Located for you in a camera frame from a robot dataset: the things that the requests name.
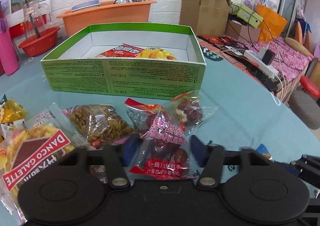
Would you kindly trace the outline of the sunflower seed pack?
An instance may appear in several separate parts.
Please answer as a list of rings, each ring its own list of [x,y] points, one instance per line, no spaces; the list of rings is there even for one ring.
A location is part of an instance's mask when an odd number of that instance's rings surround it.
[[[134,129],[108,104],[77,105],[64,109],[79,133],[91,147],[100,149],[126,140]]]

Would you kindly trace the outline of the red dates bag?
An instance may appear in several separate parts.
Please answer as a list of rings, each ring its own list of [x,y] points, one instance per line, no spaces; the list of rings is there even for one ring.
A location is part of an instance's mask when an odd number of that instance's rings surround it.
[[[159,180],[195,179],[189,134],[172,104],[144,104],[130,98],[125,104],[142,140],[130,172]]]

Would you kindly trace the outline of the small walnut date pack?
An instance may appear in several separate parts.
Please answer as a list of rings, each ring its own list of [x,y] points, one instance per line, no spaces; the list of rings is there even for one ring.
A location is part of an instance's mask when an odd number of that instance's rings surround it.
[[[193,131],[219,108],[201,90],[192,90],[176,96],[170,101],[170,113],[186,131]]]

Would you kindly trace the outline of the Danco Galette cookie pack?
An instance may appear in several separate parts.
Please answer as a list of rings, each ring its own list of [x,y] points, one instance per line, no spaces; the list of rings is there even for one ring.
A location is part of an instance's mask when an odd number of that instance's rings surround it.
[[[22,185],[85,144],[83,136],[58,108],[47,108],[23,121],[1,143],[1,204],[12,216],[25,221],[17,201]]]

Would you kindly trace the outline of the red checkered snack bag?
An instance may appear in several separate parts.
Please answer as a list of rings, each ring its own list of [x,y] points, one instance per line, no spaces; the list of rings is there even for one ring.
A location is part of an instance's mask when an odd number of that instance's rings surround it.
[[[108,57],[133,57],[135,58],[144,49],[135,47],[129,44],[121,44],[115,48],[101,52],[95,58],[108,58]]]

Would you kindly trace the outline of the yellow chip bag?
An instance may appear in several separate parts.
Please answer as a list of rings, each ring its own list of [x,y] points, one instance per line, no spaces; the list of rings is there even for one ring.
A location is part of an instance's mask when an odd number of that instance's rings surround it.
[[[177,60],[177,58],[169,51],[162,48],[148,47],[136,54],[136,58],[149,58],[158,60]]]

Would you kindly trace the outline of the yellow green snack pack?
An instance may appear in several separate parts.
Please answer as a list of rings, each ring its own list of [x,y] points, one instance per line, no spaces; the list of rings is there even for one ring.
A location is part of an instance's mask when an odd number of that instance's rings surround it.
[[[1,137],[7,139],[19,126],[27,114],[27,111],[15,100],[8,99],[4,94],[1,98]]]

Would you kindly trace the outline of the teal printed tablecloth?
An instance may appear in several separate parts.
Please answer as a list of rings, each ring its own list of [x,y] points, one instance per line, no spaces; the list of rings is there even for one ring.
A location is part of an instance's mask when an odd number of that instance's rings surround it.
[[[191,150],[195,179],[159,180],[125,172],[131,187],[107,183],[102,150],[76,147],[22,185],[22,225],[319,225],[319,198],[290,164],[319,157],[319,141],[292,110],[226,60],[209,60],[200,89],[219,106],[189,134],[225,149],[220,185],[198,188],[203,168]],[[108,104],[134,129],[125,101],[166,104],[171,99],[54,91],[35,81],[16,99],[30,113]],[[122,145],[126,140],[114,145]]]

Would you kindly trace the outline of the white power strip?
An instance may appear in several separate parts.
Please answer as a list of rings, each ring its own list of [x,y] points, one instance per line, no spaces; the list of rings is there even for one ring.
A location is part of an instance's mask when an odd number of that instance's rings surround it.
[[[252,50],[245,50],[244,57],[255,65],[269,78],[275,78],[278,76],[279,71],[276,70],[272,65],[266,65]]]

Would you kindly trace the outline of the green cardboard box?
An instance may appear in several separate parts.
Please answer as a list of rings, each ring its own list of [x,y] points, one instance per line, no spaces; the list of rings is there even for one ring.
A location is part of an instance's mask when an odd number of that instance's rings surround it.
[[[119,45],[167,51],[173,59],[105,57]],[[206,63],[193,30],[159,23],[89,25],[42,60],[54,91],[171,99],[201,87]]]

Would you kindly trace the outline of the small brown cardboard box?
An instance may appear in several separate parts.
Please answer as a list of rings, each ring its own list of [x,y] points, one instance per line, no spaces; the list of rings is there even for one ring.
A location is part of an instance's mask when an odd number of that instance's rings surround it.
[[[225,35],[232,37],[241,43],[257,43],[260,35],[260,28],[254,28],[250,25],[242,25],[237,21],[228,20]]]

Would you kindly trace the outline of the orange plastic bag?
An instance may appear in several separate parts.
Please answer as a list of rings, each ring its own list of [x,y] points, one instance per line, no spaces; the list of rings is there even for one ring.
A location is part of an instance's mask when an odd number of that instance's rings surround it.
[[[287,20],[264,5],[257,5],[256,13],[263,18],[259,24],[259,42],[267,43],[279,37],[287,25]]]

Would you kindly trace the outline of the light green box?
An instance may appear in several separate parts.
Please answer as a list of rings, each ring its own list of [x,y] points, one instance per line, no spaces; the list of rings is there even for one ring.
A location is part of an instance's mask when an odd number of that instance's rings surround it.
[[[263,17],[244,4],[231,4],[230,13],[236,15],[254,28],[257,28],[263,21]]]

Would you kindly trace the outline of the pink thermos bottle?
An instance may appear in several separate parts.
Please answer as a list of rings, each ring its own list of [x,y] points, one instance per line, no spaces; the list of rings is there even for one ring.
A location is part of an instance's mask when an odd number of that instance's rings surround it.
[[[0,34],[0,43],[1,43],[1,64],[7,76],[15,73],[20,65],[18,63],[18,58],[16,51],[14,49],[9,27],[7,25],[7,20],[1,18],[1,34]]]

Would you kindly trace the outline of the blue lidded container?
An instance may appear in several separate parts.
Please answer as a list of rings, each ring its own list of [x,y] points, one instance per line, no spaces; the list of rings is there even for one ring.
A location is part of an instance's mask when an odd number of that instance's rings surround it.
[[[79,11],[79,10],[83,10],[83,9],[94,8],[97,6],[100,6],[99,0],[92,0],[89,2],[84,2],[84,3],[73,6],[71,8],[71,11],[75,12],[75,11]]]

